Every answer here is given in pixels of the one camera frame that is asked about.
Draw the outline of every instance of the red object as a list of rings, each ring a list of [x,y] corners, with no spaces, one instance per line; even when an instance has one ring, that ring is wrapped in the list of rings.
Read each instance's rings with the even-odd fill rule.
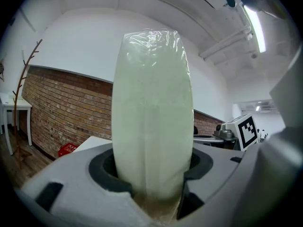
[[[67,143],[66,145],[62,146],[58,151],[59,157],[72,153],[78,146],[75,146],[71,143]]]

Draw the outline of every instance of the translucent plastic wrap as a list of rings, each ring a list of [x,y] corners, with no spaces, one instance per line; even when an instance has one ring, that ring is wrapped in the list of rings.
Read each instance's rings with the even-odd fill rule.
[[[192,87],[177,31],[124,35],[112,99],[119,178],[151,201],[178,199],[193,128]]]

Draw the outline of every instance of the white tabletop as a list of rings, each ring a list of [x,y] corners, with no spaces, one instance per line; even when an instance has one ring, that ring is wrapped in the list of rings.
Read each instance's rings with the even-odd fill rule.
[[[86,141],[84,141],[78,148],[76,148],[74,152],[94,148],[111,142],[112,142],[111,140],[106,140],[95,136],[91,136]]]
[[[12,98],[9,98],[9,95],[6,93],[0,93],[1,104],[3,107],[14,107],[15,103]],[[32,107],[26,100],[17,100],[17,107]]]

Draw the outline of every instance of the coat rack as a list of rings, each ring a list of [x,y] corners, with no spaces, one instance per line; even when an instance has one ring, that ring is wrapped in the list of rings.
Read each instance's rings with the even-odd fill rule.
[[[28,64],[29,64],[29,62],[30,62],[30,60],[31,60],[32,58],[34,58],[34,53],[38,53],[38,52],[39,52],[39,51],[37,51],[37,48],[38,48],[38,46],[39,46],[39,44],[40,44],[41,42],[42,42],[42,39],[41,39],[39,42],[37,42],[37,45],[35,46],[34,50],[33,50],[32,53],[30,54],[30,56],[29,56],[27,62],[25,63],[25,61],[23,60],[24,68],[23,68],[23,71],[22,71],[22,74],[21,74],[21,77],[20,77],[20,80],[19,80],[19,84],[18,84],[18,87],[17,87],[17,92],[15,93],[15,92],[13,91],[13,93],[14,93],[14,95],[15,95],[15,99],[14,99],[14,103],[15,103],[15,104],[14,104],[14,132],[15,132],[15,139],[16,139],[16,146],[17,146],[17,149],[16,149],[15,152],[18,153],[18,161],[19,161],[19,168],[20,168],[20,169],[21,169],[21,160],[20,160],[20,153],[21,153],[21,151],[23,151],[23,152],[26,153],[27,155],[31,155],[31,153],[29,153],[28,151],[22,149],[22,148],[19,146],[18,135],[17,135],[17,125],[16,125],[16,118],[17,118],[17,111],[16,111],[16,109],[17,109],[17,100],[18,100],[19,89],[22,87],[21,81],[22,81],[23,79],[26,78],[26,77],[23,77],[23,76],[24,76],[24,72],[25,72],[25,70],[26,70],[26,68],[27,68],[27,66],[28,66]]]

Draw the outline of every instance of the fluorescent light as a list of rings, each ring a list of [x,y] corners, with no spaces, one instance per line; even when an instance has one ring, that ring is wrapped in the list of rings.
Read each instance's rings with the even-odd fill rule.
[[[266,47],[265,47],[265,41],[263,36],[263,30],[258,15],[255,11],[250,10],[247,6],[244,6],[244,8],[250,18],[252,26],[254,27],[258,45],[259,45],[259,51],[260,53],[263,53],[266,51]]]

